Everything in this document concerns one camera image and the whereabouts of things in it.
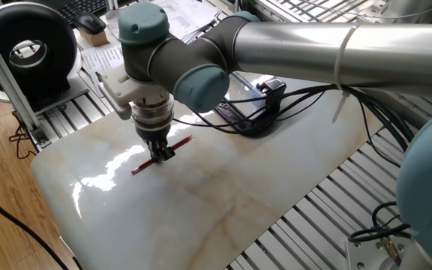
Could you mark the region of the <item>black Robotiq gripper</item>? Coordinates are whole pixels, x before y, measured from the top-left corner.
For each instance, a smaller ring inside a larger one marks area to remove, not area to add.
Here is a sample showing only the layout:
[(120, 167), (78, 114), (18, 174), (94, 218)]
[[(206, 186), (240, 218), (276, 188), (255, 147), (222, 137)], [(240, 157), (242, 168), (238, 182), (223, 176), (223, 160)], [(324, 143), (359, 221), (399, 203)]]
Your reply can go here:
[(175, 156), (175, 151), (167, 142), (167, 135), (169, 132), (169, 125), (157, 130), (143, 130), (142, 128), (136, 127), (136, 133), (147, 143), (151, 159), (156, 164), (160, 164)]

